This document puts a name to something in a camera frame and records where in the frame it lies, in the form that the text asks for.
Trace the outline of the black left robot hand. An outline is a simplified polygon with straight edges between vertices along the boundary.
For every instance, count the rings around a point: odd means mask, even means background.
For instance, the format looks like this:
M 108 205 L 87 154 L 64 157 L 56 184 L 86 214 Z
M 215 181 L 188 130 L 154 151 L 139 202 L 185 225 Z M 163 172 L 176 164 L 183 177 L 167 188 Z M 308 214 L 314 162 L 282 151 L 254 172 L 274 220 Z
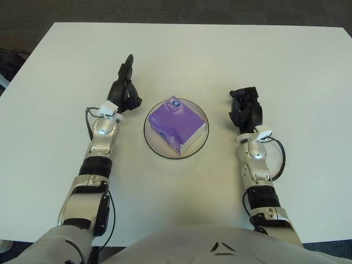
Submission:
M 119 114 L 125 111 L 132 111 L 142 103 L 142 99 L 139 97 L 137 89 L 131 80 L 133 61 L 134 57 L 130 54 L 126 61 L 121 64 L 118 71 L 118 79 L 113 82 L 107 96 L 107 100 L 118 107 L 117 112 Z

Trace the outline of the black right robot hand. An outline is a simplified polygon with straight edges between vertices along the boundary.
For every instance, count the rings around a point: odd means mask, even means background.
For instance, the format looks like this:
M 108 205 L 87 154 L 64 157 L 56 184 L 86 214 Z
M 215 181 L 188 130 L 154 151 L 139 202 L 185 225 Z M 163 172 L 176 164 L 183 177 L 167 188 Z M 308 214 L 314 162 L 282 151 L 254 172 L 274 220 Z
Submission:
M 229 95 L 232 98 L 229 117 L 241 134 L 252 133 L 256 126 L 262 125 L 262 107 L 256 87 L 230 91 Z

